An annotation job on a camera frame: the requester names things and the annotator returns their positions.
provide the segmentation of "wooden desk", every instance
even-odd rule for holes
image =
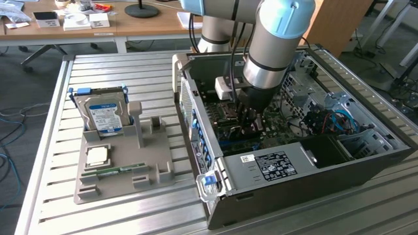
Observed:
[[[339,56],[372,0],[315,0],[315,2],[316,10],[304,37],[311,44],[321,44],[335,56]],[[61,27],[38,28],[36,22],[30,22],[28,27],[6,29],[2,21],[4,23],[9,21],[4,17],[0,20],[0,46],[114,42],[117,52],[125,53],[126,41],[188,38],[188,31],[179,24],[176,16],[179,10],[153,5],[160,14],[153,18],[137,19],[124,13],[125,6],[135,2],[108,2],[108,4],[113,6],[117,14],[109,16],[110,27],[106,28],[64,31]],[[164,4],[180,8],[179,2]],[[24,12],[32,18],[32,12],[54,9],[53,0],[25,2],[24,6]]]

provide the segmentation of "hard drive label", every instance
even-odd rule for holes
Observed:
[[[283,151],[255,157],[255,161],[267,181],[297,173]]]
[[[118,115],[114,113],[117,105],[100,104],[89,106],[89,113],[96,124],[97,131],[102,133],[101,136],[114,135],[121,130],[121,121]]]

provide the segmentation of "circuit board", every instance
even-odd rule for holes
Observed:
[[[288,144],[297,137],[291,131],[287,120],[271,104],[261,116],[264,131],[251,139],[231,141],[228,138],[231,128],[239,127],[233,103],[231,101],[219,101],[216,98],[212,99],[209,95],[205,95],[203,100],[223,156]]]

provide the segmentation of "aluminum table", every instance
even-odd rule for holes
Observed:
[[[360,187],[292,206],[223,229],[205,229],[172,99],[172,55],[184,51],[80,55],[62,61],[36,154],[16,234],[408,234],[418,230],[418,154],[386,169]],[[320,52],[344,79],[391,121],[411,132],[408,120],[371,92],[333,58]],[[317,79],[327,80],[325,75]],[[73,203],[82,121],[66,96],[72,87],[104,88],[124,83],[129,100],[143,103],[144,119],[167,123],[176,183],[102,201]],[[332,82],[325,82],[337,91]]]

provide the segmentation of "desk lamp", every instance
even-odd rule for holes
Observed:
[[[159,14],[157,8],[143,4],[143,0],[137,0],[137,4],[126,6],[124,12],[136,18],[149,18]]]

